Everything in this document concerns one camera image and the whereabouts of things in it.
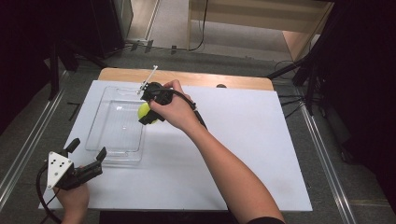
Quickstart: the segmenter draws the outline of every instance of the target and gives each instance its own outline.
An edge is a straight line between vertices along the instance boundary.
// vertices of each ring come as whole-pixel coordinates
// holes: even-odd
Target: black sleeve
[[[283,221],[274,217],[258,217],[250,220],[247,224],[285,224]]]

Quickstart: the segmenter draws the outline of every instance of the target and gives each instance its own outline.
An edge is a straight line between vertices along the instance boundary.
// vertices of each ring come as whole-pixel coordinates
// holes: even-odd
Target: white paper
[[[94,161],[84,146],[107,86],[139,88],[131,82],[94,81],[66,146],[81,143],[70,159]],[[282,211],[312,211],[300,166],[275,91],[183,86],[197,104],[208,130],[266,185]],[[169,123],[148,125],[140,163],[104,167],[89,181],[92,209],[226,210],[226,204],[191,140]],[[46,200],[53,195],[45,194]],[[50,208],[60,208],[57,201]]]

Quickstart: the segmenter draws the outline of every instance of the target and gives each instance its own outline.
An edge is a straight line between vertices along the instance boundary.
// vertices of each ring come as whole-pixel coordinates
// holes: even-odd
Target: yellow object
[[[137,117],[139,119],[145,117],[147,113],[149,112],[149,104],[148,103],[143,103],[141,106],[139,106],[139,109],[137,110]]]

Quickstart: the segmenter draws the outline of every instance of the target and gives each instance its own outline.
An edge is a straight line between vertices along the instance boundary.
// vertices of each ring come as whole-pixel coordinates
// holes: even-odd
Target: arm
[[[164,86],[184,93],[177,80]],[[158,105],[153,101],[149,105],[182,130],[198,147],[219,192],[240,223],[247,223],[256,217],[283,220],[273,197],[260,179],[199,123],[184,100],[174,95],[169,105]]]
[[[60,189],[56,197],[64,207],[63,224],[83,223],[90,201],[90,192],[87,184],[83,184],[76,189]]]

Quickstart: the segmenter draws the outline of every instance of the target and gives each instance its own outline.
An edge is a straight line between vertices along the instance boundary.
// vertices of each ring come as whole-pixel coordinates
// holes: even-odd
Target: transparent tray
[[[142,159],[145,126],[137,110],[144,101],[137,90],[107,87],[93,121],[86,149],[100,151],[106,147],[104,164],[133,164]]]

